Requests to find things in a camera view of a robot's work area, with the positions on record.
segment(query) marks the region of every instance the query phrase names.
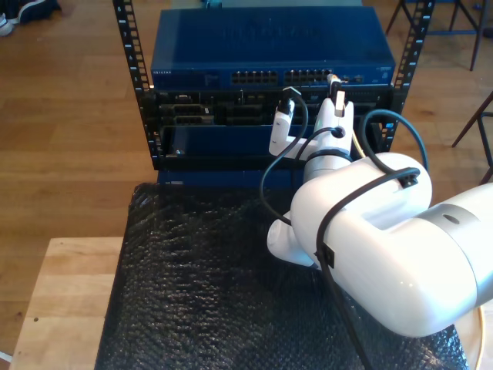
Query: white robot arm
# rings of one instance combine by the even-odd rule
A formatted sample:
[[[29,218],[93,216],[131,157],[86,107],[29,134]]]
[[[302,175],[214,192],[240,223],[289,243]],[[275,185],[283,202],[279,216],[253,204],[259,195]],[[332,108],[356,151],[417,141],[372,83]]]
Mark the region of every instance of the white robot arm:
[[[336,105],[331,99],[324,101],[315,130],[340,126],[344,138],[324,133],[307,146],[307,154],[301,156],[308,160],[304,185],[285,215],[291,226],[277,220],[267,236],[274,256],[303,266],[320,268],[316,238],[327,212],[383,174],[368,157],[350,163],[334,151],[314,156],[325,149],[349,153],[353,106],[348,103],[344,117],[339,117]],[[290,142],[290,119],[285,121],[287,130],[277,131],[274,124],[272,154]],[[289,156],[294,157],[301,145]],[[394,170],[418,168],[417,183],[403,187],[399,180],[388,181],[334,216],[324,233],[333,256],[330,272],[385,327],[411,337],[430,335],[493,298],[493,248],[488,235],[493,226],[493,184],[428,209],[431,180],[425,168],[398,153],[377,157]]]

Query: blue network switch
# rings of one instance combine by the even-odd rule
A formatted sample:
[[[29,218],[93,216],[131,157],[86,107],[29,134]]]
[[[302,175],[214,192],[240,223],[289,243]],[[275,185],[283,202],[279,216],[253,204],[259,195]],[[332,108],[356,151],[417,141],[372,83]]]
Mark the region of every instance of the blue network switch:
[[[161,12],[157,90],[386,85],[394,58],[371,7],[211,8]]]

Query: wooden table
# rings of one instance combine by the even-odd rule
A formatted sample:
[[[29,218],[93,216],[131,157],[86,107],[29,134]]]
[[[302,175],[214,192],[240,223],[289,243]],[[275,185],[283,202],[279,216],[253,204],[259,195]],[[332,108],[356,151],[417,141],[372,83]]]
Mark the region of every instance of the wooden table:
[[[121,237],[51,239],[13,356],[11,370],[92,370],[96,362]],[[481,368],[493,368],[493,302],[485,305]],[[471,368],[478,357],[477,311],[456,327]]]

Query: shoe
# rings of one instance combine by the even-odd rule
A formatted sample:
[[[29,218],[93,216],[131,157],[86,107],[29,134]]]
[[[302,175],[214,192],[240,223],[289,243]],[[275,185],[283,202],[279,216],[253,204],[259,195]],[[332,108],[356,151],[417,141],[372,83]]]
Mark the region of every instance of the shoe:
[[[0,14],[0,36],[10,35],[14,26],[7,20],[5,14]]]
[[[0,0],[2,8],[0,13],[5,13],[5,17],[11,24],[15,24],[18,15],[18,0]]]
[[[17,18],[12,20],[13,24],[28,23],[39,19],[46,19],[54,10],[62,10],[56,0],[21,0],[21,10]]]

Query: black bubble wrap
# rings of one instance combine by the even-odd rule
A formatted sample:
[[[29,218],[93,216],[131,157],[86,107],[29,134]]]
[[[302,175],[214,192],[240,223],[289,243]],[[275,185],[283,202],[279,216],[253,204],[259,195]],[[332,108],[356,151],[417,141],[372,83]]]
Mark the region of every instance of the black bubble wrap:
[[[321,273],[270,255],[272,221],[257,190],[137,187],[96,369],[362,369]],[[375,370],[468,368],[454,326],[405,338],[346,306]]]

